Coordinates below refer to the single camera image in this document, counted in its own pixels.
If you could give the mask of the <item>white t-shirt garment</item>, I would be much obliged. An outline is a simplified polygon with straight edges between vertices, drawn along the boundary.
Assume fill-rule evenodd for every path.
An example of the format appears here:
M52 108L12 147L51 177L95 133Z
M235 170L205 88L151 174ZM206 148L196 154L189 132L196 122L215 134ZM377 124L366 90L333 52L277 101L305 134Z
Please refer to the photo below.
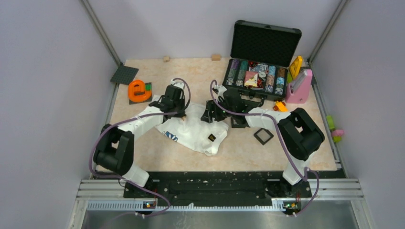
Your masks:
M204 111L203 105L191 102L185 111L185 122L181 118L172 118L155 128L167 138L190 150L207 156L216 155L220 144L228 135L229 125L223 121L201 121Z

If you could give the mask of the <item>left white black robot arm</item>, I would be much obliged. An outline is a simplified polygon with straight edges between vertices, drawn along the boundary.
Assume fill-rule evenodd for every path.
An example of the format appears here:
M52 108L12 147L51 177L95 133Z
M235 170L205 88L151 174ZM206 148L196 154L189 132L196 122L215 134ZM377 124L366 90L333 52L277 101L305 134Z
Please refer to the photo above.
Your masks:
M149 173L134 162L135 141L158 125L172 118L185 116L191 96L188 84L175 78L167 86L164 95L152 101L141 113L133 118L103 127L93 147L92 162L115 173L120 179L135 184L135 191L141 197L153 192L148 181Z

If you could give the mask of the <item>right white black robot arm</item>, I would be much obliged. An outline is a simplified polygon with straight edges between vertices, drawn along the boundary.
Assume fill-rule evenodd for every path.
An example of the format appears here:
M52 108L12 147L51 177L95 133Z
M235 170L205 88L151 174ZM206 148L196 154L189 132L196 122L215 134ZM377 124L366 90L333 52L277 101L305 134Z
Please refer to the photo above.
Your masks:
M236 90L222 85L210 87L211 100L207 101L201 120L207 123L231 118L242 128L257 127L275 131L289 164L283 172L280 191L287 197L299 191L299 182L308 179L312 155L324 142L325 136L303 108L289 112L255 107L242 99Z

